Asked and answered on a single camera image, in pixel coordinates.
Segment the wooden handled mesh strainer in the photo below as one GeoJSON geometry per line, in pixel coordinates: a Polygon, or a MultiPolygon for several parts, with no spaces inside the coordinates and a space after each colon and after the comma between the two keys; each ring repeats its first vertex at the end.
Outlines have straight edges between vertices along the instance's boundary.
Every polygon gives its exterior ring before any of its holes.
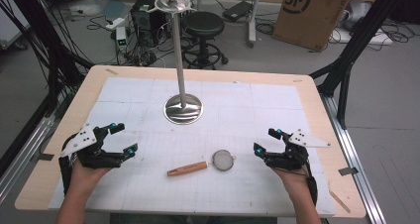
{"type": "Polygon", "coordinates": [[[167,176],[179,176],[184,175],[200,170],[207,169],[209,166],[212,166],[217,171],[228,171],[230,170],[235,163],[236,157],[233,156],[229,151],[227,150],[219,150],[216,151],[212,157],[210,163],[207,163],[205,161],[195,163],[195,164],[189,164],[183,167],[173,168],[166,172],[167,176]]]}

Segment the black round stool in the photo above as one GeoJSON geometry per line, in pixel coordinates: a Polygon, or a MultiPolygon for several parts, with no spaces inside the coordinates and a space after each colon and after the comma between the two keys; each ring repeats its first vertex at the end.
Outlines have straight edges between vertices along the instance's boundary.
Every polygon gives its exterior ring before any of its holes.
{"type": "Polygon", "coordinates": [[[188,68],[204,68],[221,62],[227,64],[229,59],[209,40],[215,40],[225,29],[225,23],[220,16],[211,12],[193,12],[183,17],[183,31],[194,39],[188,46],[182,48],[182,59],[188,68]]]}

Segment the white device with green display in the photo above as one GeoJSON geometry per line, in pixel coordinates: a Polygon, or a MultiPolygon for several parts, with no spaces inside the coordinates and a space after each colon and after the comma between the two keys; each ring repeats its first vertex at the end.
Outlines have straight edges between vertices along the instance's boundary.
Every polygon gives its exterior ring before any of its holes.
{"type": "Polygon", "coordinates": [[[116,28],[116,48],[119,52],[127,50],[127,33],[125,27],[116,28]]]}

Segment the aluminium rail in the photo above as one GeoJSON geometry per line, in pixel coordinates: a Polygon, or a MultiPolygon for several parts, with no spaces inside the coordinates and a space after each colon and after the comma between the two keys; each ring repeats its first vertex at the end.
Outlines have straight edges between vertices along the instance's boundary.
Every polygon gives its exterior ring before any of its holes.
{"type": "Polygon", "coordinates": [[[0,205],[31,160],[50,161],[53,158],[42,152],[42,146],[53,135],[53,127],[63,117],[74,96],[72,92],[61,93],[52,111],[45,98],[0,158],[0,205]]]}
{"type": "Polygon", "coordinates": [[[333,97],[321,95],[326,112],[329,116],[333,130],[338,138],[339,145],[343,152],[344,158],[348,164],[350,176],[354,179],[359,195],[364,204],[365,211],[370,224],[386,224],[379,203],[374,195],[371,185],[368,181],[363,164],[356,151],[350,133],[347,128],[341,125],[337,118],[338,105],[333,97]]]}

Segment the metal utensil stand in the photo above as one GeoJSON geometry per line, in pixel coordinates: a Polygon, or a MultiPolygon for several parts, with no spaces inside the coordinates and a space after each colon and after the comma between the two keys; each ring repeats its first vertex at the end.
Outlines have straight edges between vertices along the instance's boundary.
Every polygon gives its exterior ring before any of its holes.
{"type": "Polygon", "coordinates": [[[191,10],[190,0],[153,0],[154,7],[149,13],[161,11],[170,15],[172,40],[175,54],[178,94],[170,97],[163,105],[165,118],[173,124],[189,125],[203,114],[203,104],[199,98],[185,91],[182,50],[180,41],[180,14],[191,10]]]}

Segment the white power strip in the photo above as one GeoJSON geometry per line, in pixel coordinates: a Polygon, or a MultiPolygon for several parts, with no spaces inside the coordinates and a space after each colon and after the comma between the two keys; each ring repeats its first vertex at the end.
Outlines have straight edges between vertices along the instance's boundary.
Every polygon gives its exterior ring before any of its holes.
{"type": "Polygon", "coordinates": [[[107,30],[114,30],[116,27],[119,27],[121,24],[125,22],[124,18],[117,18],[108,25],[105,26],[107,30]]]}

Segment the brown cardboard box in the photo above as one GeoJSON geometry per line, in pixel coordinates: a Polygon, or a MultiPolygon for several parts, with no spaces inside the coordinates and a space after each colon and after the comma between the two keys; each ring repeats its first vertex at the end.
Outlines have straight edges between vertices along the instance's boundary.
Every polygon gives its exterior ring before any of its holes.
{"type": "Polygon", "coordinates": [[[274,39],[321,52],[349,0],[282,0],[274,39]]]}

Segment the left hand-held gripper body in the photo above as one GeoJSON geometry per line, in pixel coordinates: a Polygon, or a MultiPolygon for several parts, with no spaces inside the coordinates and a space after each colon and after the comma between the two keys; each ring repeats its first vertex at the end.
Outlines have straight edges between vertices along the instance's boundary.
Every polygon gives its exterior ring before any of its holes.
{"type": "Polygon", "coordinates": [[[59,160],[72,165],[73,159],[79,158],[86,168],[119,168],[123,162],[123,154],[107,153],[102,149],[104,139],[110,134],[107,126],[92,127],[85,124],[79,132],[64,142],[59,160]]]}

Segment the person's left hand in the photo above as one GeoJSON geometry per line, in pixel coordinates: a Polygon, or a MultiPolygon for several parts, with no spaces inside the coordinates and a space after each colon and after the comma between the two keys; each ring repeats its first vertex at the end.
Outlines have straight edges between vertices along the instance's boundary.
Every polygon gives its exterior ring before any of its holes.
{"type": "Polygon", "coordinates": [[[89,196],[100,179],[110,171],[109,168],[86,168],[80,160],[73,164],[68,194],[89,196]]]}

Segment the person's right hand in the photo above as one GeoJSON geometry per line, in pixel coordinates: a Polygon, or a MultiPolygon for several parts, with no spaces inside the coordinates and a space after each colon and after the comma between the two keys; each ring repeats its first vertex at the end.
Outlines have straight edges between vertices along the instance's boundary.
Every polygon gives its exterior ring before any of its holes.
{"type": "Polygon", "coordinates": [[[273,171],[280,177],[286,191],[291,196],[308,195],[310,193],[305,174],[281,168],[274,168],[273,171]]]}

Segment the white grid mat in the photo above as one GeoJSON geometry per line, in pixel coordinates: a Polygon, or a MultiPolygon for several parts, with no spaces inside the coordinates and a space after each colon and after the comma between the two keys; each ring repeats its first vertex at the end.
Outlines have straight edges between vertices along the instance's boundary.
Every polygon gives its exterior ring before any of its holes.
{"type": "Polygon", "coordinates": [[[108,172],[96,186],[90,210],[156,214],[291,216],[290,199],[273,171],[255,156],[254,143],[281,153],[285,145],[268,129],[292,134],[308,123],[296,87],[242,81],[189,81],[203,114],[189,125],[163,115],[177,83],[166,79],[108,78],[86,119],[92,127],[123,123],[104,141],[107,152],[138,144],[136,155],[108,172]],[[173,168],[227,150],[236,157],[228,171],[207,169],[167,176],[173,168]]]}

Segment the black metal frame post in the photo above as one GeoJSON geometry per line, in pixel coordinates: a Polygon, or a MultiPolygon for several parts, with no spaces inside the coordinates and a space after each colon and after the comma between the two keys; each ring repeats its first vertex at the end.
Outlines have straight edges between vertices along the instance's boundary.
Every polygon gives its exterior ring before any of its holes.
{"type": "Polygon", "coordinates": [[[76,65],[79,64],[84,68],[90,69],[93,63],[64,45],[40,0],[13,1],[29,23],[30,28],[37,37],[36,39],[2,0],[0,0],[0,8],[30,43],[40,65],[44,65],[49,71],[47,77],[49,93],[46,98],[46,113],[51,115],[58,105],[58,95],[66,87],[69,89],[78,88],[85,78],[76,65]]]}
{"type": "Polygon", "coordinates": [[[336,88],[340,87],[336,118],[342,129],[347,128],[346,108],[352,68],[385,19],[400,1],[375,0],[341,54],[330,64],[310,73],[313,79],[326,75],[324,81],[317,86],[318,92],[323,96],[332,97],[336,88]]]}

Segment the white metal stand leg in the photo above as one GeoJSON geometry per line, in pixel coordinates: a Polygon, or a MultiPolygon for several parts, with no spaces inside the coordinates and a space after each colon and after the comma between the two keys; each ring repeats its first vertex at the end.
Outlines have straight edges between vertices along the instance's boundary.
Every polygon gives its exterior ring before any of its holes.
{"type": "Polygon", "coordinates": [[[252,1],[252,11],[251,16],[248,20],[248,41],[247,45],[252,48],[255,45],[255,42],[257,41],[257,33],[256,33],[256,15],[257,15],[257,9],[258,4],[260,0],[253,0],[252,1]]]}

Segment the black computer tower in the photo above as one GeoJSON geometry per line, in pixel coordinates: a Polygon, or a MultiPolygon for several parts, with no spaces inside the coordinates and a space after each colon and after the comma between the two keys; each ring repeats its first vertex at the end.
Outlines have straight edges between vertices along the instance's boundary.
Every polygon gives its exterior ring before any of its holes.
{"type": "Polygon", "coordinates": [[[158,29],[166,22],[161,11],[153,11],[155,0],[137,0],[130,13],[140,46],[158,45],[158,29]]]}

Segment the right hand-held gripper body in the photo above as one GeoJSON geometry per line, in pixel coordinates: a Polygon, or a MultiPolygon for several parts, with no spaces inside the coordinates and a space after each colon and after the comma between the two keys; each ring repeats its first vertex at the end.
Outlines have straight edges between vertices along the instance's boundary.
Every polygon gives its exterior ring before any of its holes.
{"type": "Polygon", "coordinates": [[[331,144],[309,133],[298,129],[289,134],[288,141],[281,140],[285,149],[283,153],[266,152],[264,163],[270,168],[297,170],[310,168],[308,148],[330,148],[331,144]]]}

